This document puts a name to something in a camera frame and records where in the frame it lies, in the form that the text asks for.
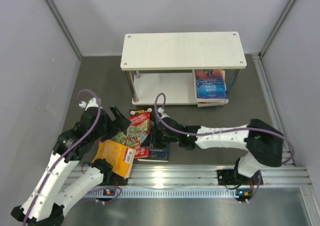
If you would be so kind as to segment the red white book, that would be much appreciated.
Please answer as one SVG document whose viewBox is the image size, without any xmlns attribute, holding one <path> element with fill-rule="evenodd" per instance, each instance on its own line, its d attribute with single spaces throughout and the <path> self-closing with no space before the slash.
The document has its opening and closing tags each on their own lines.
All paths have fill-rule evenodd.
<svg viewBox="0 0 320 226">
<path fill-rule="evenodd" d="M 198 102 L 197 106 L 198 107 L 210 107 L 210 106 L 215 106 L 216 104 L 214 102 Z"/>
</svg>

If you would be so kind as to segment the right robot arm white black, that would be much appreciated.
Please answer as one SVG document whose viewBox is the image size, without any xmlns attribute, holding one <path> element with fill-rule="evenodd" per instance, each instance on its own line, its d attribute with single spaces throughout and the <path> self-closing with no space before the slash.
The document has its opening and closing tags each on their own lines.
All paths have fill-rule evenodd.
<svg viewBox="0 0 320 226">
<path fill-rule="evenodd" d="M 155 110 L 155 128 L 159 133 L 156 142 L 177 143 L 193 150 L 196 147 L 239 149 L 246 152 L 234 167 L 233 178 L 245 184 L 263 167 L 280 167 L 283 164 L 284 135 L 260 119 L 233 128 L 183 126 L 165 114 L 163 108 Z"/>
</svg>

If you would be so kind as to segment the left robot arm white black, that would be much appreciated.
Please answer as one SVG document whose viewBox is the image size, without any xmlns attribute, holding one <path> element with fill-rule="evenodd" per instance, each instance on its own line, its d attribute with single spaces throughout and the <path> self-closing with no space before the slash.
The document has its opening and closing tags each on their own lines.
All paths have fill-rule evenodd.
<svg viewBox="0 0 320 226">
<path fill-rule="evenodd" d="M 92 188 L 112 181 L 114 166 L 98 158 L 77 181 L 62 189 L 69 174 L 95 143 L 112 139 L 131 124 L 116 106 L 110 107 L 115 116 L 110 119 L 96 98 L 82 101 L 80 107 L 84 109 L 80 120 L 58 136 L 34 191 L 22 205 L 12 209 L 11 215 L 17 221 L 27 225 L 61 225 L 69 210 Z"/>
</svg>

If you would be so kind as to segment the black treehouse book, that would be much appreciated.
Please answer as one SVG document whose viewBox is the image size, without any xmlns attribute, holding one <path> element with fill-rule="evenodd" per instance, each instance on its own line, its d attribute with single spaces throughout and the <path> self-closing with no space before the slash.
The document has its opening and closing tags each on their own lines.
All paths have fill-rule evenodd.
<svg viewBox="0 0 320 226">
<path fill-rule="evenodd" d="M 131 125 L 127 129 L 127 146 L 141 145 L 149 135 L 152 108 L 130 110 Z"/>
</svg>

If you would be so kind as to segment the purple treehouse book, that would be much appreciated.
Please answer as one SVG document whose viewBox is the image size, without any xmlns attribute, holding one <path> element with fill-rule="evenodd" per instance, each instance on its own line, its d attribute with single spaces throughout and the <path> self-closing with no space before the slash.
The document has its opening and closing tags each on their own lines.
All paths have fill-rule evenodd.
<svg viewBox="0 0 320 226">
<path fill-rule="evenodd" d="M 127 143 L 127 136 L 123 132 L 119 132 L 117 135 L 111 138 L 112 141 L 126 145 Z"/>
</svg>

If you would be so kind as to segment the red treehouse book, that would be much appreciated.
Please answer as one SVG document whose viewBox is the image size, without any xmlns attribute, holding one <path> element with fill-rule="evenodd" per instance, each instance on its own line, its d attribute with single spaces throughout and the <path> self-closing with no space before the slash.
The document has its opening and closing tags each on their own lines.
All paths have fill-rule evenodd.
<svg viewBox="0 0 320 226">
<path fill-rule="evenodd" d="M 127 128 L 125 144 L 135 150 L 135 158 L 146 158 L 149 155 L 149 150 L 142 147 L 142 144 L 149 135 L 150 112 L 146 111 L 131 115 L 129 120 L 131 121 L 131 125 Z"/>
</svg>

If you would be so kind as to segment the dark blue Nineteen Eighty-Four book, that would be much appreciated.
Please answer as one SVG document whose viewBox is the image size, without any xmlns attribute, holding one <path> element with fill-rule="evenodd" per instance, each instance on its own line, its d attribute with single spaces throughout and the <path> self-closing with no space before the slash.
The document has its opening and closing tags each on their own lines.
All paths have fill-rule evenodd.
<svg viewBox="0 0 320 226">
<path fill-rule="evenodd" d="M 148 156 L 144 158 L 138 158 L 138 161 L 150 161 L 150 162 L 168 162 L 169 161 L 169 148 L 150 148 Z"/>
</svg>

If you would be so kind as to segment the orange yellow book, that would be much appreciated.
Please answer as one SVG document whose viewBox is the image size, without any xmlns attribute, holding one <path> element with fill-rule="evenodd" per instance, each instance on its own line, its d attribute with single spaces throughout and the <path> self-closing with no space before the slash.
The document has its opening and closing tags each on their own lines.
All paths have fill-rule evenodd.
<svg viewBox="0 0 320 226">
<path fill-rule="evenodd" d="M 103 159 L 112 166 L 112 171 L 123 177 L 128 178 L 132 169 L 135 156 L 135 149 L 112 140 L 99 143 L 97 153 L 92 162 Z"/>
</svg>

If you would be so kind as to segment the white two-tier shelf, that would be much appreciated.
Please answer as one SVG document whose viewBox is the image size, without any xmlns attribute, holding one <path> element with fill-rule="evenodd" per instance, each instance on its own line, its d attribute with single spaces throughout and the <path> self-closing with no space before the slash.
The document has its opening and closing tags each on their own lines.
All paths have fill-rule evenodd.
<svg viewBox="0 0 320 226">
<path fill-rule="evenodd" d="M 127 34 L 120 61 L 133 105 L 152 105 L 159 93 L 169 105 L 195 105 L 193 70 L 246 66 L 238 32 Z"/>
</svg>

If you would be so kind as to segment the aluminium rail base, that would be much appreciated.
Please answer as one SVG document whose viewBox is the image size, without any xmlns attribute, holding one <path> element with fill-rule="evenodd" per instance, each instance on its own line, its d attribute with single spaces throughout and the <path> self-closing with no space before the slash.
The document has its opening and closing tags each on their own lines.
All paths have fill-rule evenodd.
<svg viewBox="0 0 320 226">
<path fill-rule="evenodd" d="M 263 168 L 258 184 L 219 185 L 217 170 L 231 166 L 134 165 L 126 186 L 95 186 L 86 198 L 250 198 L 251 189 L 303 188 L 312 182 L 303 167 Z"/>
</svg>

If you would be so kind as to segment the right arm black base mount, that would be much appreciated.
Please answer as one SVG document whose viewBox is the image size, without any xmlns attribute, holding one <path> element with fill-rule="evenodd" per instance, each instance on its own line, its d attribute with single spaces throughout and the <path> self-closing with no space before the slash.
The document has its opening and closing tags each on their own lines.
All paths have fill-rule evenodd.
<svg viewBox="0 0 320 226">
<path fill-rule="evenodd" d="M 259 181 L 258 171 L 252 177 L 240 175 L 236 172 L 235 169 L 220 169 L 217 170 L 216 173 L 219 185 L 250 185 L 251 180 L 253 181 L 254 185 L 257 185 Z"/>
</svg>

